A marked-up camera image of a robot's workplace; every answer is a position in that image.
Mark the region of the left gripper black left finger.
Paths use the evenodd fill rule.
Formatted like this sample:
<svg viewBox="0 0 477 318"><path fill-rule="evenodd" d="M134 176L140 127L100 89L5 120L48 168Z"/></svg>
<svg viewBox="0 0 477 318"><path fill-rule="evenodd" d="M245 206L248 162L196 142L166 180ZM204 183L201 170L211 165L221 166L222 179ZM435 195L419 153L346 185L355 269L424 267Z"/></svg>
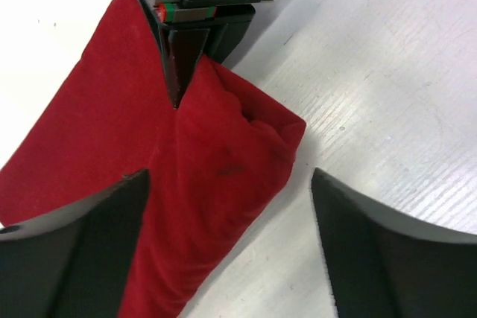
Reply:
<svg viewBox="0 0 477 318"><path fill-rule="evenodd" d="M116 317L148 199L147 170L1 230L1 316Z"/></svg>

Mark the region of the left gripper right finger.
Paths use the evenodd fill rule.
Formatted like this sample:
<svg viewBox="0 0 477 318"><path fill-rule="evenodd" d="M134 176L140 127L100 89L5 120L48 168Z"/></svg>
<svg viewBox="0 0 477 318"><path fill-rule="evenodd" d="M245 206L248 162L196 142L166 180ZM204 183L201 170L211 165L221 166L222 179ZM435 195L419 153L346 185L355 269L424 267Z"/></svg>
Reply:
<svg viewBox="0 0 477 318"><path fill-rule="evenodd" d="M339 317L475 317L476 236L398 212L315 169L312 197Z"/></svg>

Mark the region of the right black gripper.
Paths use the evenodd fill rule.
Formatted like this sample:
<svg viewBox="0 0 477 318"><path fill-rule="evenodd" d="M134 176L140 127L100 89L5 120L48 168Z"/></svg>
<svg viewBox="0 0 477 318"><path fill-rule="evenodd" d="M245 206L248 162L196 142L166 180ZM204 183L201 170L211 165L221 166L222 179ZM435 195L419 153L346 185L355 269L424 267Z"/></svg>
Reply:
<svg viewBox="0 0 477 318"><path fill-rule="evenodd" d="M255 5L274 0L138 0L159 47L165 85L177 109L204 54L223 63L243 40Z"/></svg>

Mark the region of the red t shirt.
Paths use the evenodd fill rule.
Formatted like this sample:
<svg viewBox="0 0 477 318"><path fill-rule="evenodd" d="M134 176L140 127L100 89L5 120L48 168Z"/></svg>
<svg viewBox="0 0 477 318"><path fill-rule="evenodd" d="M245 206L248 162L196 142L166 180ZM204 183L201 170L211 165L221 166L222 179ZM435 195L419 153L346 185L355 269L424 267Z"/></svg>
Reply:
<svg viewBox="0 0 477 318"><path fill-rule="evenodd" d="M286 185L305 121L207 57L179 106L137 0L112 0L80 60L1 170L1 221L148 169L120 317L177 317Z"/></svg>

